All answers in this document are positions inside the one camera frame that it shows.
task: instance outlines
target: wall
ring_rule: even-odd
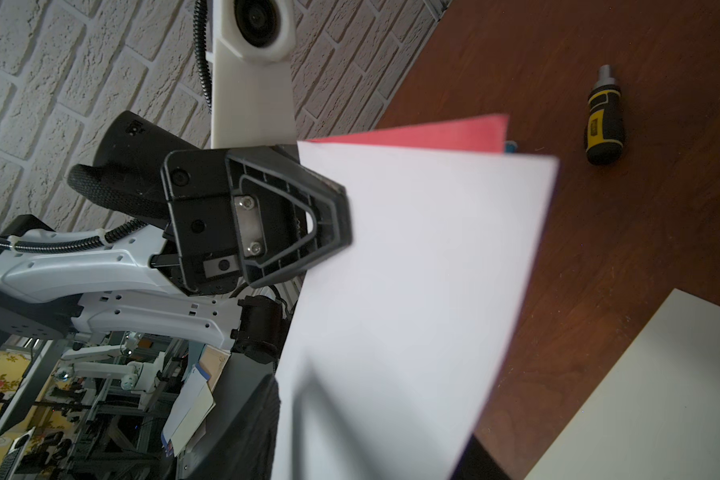
[[[123,110],[206,145],[191,0],[0,0],[0,230],[32,213],[56,230],[125,216],[67,187]],[[301,138],[367,130],[442,14],[441,0],[296,0]]]

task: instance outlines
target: white board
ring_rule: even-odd
[[[527,480],[720,480],[720,307],[673,290]]]
[[[508,347],[557,161],[298,149],[346,187],[354,240],[298,299],[272,477],[446,478]]]

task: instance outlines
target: zip tie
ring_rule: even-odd
[[[106,234],[106,230],[105,230],[105,229],[103,229],[103,228],[96,228],[96,235],[99,236],[99,240],[101,240],[101,243],[102,243],[104,246],[112,246],[112,245],[114,245],[114,244],[111,244],[111,243],[109,243],[109,242],[106,241],[106,238],[104,238],[105,234]]]
[[[16,244],[18,244],[20,241],[21,241],[21,237],[20,237],[20,236],[16,236],[16,235],[9,235],[9,236],[8,236],[8,243],[9,243],[9,247],[8,247],[8,248],[10,249],[11,252],[15,252],[15,251],[16,251]]]

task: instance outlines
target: camera lens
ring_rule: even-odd
[[[242,37],[254,47],[271,44],[279,31],[277,7],[272,0],[236,0],[235,20]]]

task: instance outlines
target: screwdriver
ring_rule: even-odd
[[[610,65],[603,65],[590,92],[590,121],[584,133],[586,158],[592,165],[612,164],[624,150],[620,100],[621,88],[611,76]]]

